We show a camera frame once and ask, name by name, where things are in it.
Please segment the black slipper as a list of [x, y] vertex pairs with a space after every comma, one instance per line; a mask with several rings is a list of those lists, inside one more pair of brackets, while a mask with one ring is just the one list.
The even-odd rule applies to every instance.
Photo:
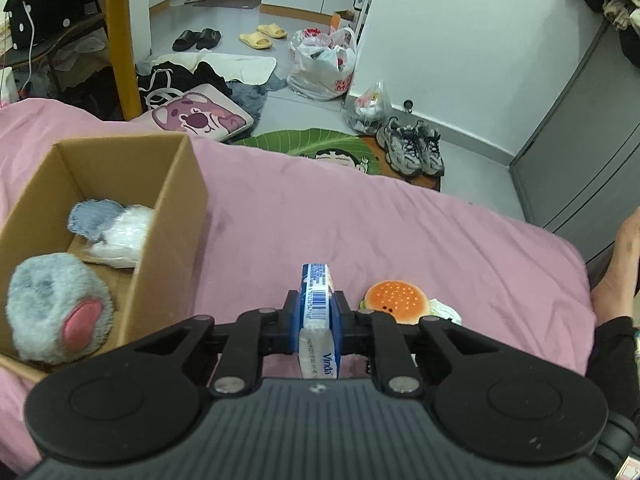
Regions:
[[195, 47], [198, 50], [213, 49], [217, 47], [221, 40], [221, 33], [217, 29], [204, 28], [196, 40]]
[[198, 32], [194, 32], [193, 30], [185, 30], [172, 44], [171, 49], [175, 52], [183, 52], [194, 47], [198, 40], [200, 39], [200, 34]]

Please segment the person's bare foot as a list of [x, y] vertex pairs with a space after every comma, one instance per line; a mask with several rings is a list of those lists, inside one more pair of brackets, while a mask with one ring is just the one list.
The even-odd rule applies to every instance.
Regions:
[[639, 276], [639, 217], [636, 209], [618, 229], [611, 261], [592, 290], [592, 306], [599, 325], [614, 318], [632, 317]]

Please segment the large white plastic bag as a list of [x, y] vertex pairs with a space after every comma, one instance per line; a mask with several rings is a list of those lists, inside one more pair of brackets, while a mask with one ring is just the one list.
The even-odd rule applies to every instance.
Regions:
[[318, 28], [298, 30], [290, 51], [293, 65], [286, 82], [294, 92], [316, 101], [331, 101], [349, 89], [357, 61], [355, 34], [350, 28], [330, 34]]

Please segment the grey sneaker left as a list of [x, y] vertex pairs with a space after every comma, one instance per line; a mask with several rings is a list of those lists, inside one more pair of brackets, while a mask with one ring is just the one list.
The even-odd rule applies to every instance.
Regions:
[[403, 178], [415, 178], [422, 174], [423, 165], [418, 141], [413, 133], [392, 116], [375, 133], [376, 144], [385, 153], [390, 169]]

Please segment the yellow slipper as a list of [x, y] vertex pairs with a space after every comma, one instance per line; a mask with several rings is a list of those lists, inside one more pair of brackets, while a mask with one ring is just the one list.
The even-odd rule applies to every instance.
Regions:
[[288, 36], [288, 33], [276, 23], [258, 25], [257, 30], [271, 39], [285, 39]]
[[272, 47], [270, 38], [262, 32], [251, 32], [250, 34], [244, 32], [239, 36], [239, 40], [253, 50], [268, 50]]

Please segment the left black slipper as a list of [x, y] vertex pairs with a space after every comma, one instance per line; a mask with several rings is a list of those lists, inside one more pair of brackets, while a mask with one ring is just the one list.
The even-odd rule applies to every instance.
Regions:
[[175, 52], [183, 52], [194, 47], [198, 40], [200, 39], [200, 34], [198, 32], [194, 32], [193, 30], [185, 30], [172, 44], [171, 49]]

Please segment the grey fluffy plush slipper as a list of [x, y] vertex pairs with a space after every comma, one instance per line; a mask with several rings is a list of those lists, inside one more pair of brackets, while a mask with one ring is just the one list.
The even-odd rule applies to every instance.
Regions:
[[60, 365], [99, 350], [114, 321], [110, 291], [67, 252], [28, 258], [14, 270], [6, 317], [20, 359]]

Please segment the hamburger plush toy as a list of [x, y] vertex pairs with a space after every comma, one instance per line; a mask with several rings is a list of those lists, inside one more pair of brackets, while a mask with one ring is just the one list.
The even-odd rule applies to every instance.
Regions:
[[360, 302], [360, 310], [369, 309], [390, 314], [397, 323], [414, 325], [431, 314], [427, 296], [411, 283], [389, 280], [371, 286]]

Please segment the dark side chair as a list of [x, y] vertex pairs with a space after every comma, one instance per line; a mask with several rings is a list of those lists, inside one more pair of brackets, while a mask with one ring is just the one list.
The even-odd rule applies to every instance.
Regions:
[[28, 63], [34, 64], [35, 62], [45, 60], [50, 70], [49, 79], [56, 93], [60, 96], [62, 94], [62, 88], [53, 66], [55, 53], [62, 47], [66, 47], [73, 41], [87, 36], [90, 32], [95, 32], [100, 28], [102, 28], [104, 32], [107, 32], [105, 14], [91, 14], [88, 18], [70, 26], [70, 28], [63, 30], [54, 37], [43, 40], [43, 42], [33, 47], [30, 53], [27, 49], [10, 49], [6, 51], [5, 54], [1, 55], [1, 67], [22, 68], [27, 66]]

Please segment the green leaf cartoon rug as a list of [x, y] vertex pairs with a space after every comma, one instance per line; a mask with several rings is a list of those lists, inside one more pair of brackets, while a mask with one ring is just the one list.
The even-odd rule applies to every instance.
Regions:
[[376, 144], [373, 136], [353, 136], [322, 128], [285, 129], [259, 136], [249, 136], [235, 141], [234, 144], [324, 162], [335, 162], [371, 176], [400, 179], [421, 188], [440, 191], [439, 178], [424, 176], [424, 174], [417, 177], [403, 177], [395, 172], [388, 163], [385, 152]]

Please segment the white fluffy ball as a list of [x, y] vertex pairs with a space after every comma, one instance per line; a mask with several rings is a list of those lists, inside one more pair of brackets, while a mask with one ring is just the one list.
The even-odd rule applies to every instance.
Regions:
[[134, 269], [141, 261], [153, 219], [152, 208], [126, 207], [99, 240], [88, 242], [82, 248], [82, 256], [87, 262], [106, 264], [114, 269]]

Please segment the right black slipper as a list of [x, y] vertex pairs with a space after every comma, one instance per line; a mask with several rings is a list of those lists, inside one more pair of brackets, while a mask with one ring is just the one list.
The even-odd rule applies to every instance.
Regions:
[[196, 40], [195, 47], [198, 50], [213, 49], [217, 47], [221, 40], [221, 33], [217, 29], [204, 28]]

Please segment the grey wardrobe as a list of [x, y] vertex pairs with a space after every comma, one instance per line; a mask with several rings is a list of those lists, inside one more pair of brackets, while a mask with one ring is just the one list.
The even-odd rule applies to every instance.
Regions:
[[606, 258], [639, 205], [639, 71], [614, 28], [597, 36], [511, 174], [527, 221], [571, 242], [587, 266]]

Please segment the left yellow slipper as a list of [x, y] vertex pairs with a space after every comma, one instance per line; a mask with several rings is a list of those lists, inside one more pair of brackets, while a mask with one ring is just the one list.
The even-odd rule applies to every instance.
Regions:
[[239, 36], [239, 40], [253, 50], [268, 50], [272, 47], [270, 38], [262, 32], [251, 32], [250, 34], [244, 32]]

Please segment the grey sneaker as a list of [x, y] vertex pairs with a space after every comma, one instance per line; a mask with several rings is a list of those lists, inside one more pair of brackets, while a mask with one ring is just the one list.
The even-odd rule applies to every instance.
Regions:
[[422, 160], [423, 173], [429, 177], [441, 178], [445, 174], [445, 165], [440, 152], [440, 134], [427, 125], [424, 120], [418, 120], [414, 126], [416, 142]]
[[390, 169], [403, 178], [415, 178], [422, 174], [423, 165], [418, 141], [413, 133], [392, 116], [375, 133], [376, 144], [385, 153]]

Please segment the brown cardboard box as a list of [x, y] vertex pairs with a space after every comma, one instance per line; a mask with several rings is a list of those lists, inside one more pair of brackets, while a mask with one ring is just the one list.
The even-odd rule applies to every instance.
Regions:
[[54, 144], [1, 231], [1, 365], [30, 382], [192, 312], [208, 193], [187, 136]]

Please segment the right yellow slipper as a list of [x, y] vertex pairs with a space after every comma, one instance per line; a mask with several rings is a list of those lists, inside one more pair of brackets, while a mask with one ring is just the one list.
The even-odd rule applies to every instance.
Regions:
[[276, 23], [258, 25], [257, 30], [271, 39], [285, 39], [288, 36], [288, 33]]

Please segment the round table with yellow leg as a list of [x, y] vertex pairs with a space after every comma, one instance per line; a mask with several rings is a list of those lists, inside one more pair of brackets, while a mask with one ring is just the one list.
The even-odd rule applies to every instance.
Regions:
[[142, 114], [142, 106], [134, 68], [129, 0], [104, 0], [104, 6], [97, 1], [96, 10], [96, 13], [105, 14], [105, 35], [122, 116], [127, 120], [134, 119]]

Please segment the grey sneaker right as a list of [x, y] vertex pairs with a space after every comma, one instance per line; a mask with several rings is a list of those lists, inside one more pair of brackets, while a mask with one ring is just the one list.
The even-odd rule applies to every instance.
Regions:
[[423, 173], [429, 177], [441, 178], [445, 174], [445, 165], [440, 152], [440, 134], [427, 125], [424, 120], [418, 120], [414, 126], [416, 142], [422, 160]]

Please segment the white paper ball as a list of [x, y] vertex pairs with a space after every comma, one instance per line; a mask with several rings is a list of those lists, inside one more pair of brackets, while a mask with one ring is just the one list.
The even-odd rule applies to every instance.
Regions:
[[431, 315], [438, 316], [457, 325], [462, 324], [462, 316], [454, 308], [443, 304], [436, 298], [428, 300], [428, 306], [430, 307]]

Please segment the white floor mat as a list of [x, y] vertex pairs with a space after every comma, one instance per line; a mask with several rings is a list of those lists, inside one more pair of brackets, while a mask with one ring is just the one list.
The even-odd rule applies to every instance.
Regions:
[[265, 84], [277, 67], [277, 59], [272, 56], [254, 56], [214, 53], [207, 50], [198, 52], [174, 52], [161, 55], [152, 61], [153, 65], [172, 63], [187, 70], [195, 70], [201, 62], [208, 64], [225, 81], [237, 80], [243, 84]]

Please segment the pink bear tote bag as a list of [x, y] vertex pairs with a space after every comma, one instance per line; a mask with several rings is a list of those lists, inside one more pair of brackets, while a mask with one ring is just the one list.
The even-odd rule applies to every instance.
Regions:
[[210, 140], [227, 141], [254, 125], [254, 118], [211, 84], [186, 92], [152, 92], [149, 109], [134, 122], [169, 132], [184, 132]]

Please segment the black clothes pile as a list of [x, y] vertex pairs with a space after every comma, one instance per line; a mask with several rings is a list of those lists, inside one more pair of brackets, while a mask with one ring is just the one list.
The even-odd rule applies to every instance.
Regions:
[[171, 62], [153, 65], [147, 75], [137, 74], [137, 83], [144, 112], [183, 96], [201, 84], [210, 84], [224, 96], [232, 96], [224, 78], [206, 62], [199, 62], [194, 70]]

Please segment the small clear trash bag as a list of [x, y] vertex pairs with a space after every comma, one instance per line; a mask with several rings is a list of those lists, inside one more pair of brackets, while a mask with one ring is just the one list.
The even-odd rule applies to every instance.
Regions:
[[345, 100], [343, 118], [358, 136], [374, 136], [386, 124], [391, 111], [392, 102], [385, 84], [378, 81], [361, 96]]

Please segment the blue Vinda tissue pack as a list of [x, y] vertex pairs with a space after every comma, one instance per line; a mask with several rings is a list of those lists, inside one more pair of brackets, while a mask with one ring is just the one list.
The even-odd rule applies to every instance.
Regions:
[[306, 379], [340, 374], [341, 322], [334, 285], [325, 263], [305, 263], [299, 289], [297, 353]]

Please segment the black polka dot bag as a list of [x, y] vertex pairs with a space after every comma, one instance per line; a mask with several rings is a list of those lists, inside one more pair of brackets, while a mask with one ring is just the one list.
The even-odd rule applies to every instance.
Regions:
[[99, 0], [6, 0], [13, 47], [36, 46], [84, 20], [87, 6]]

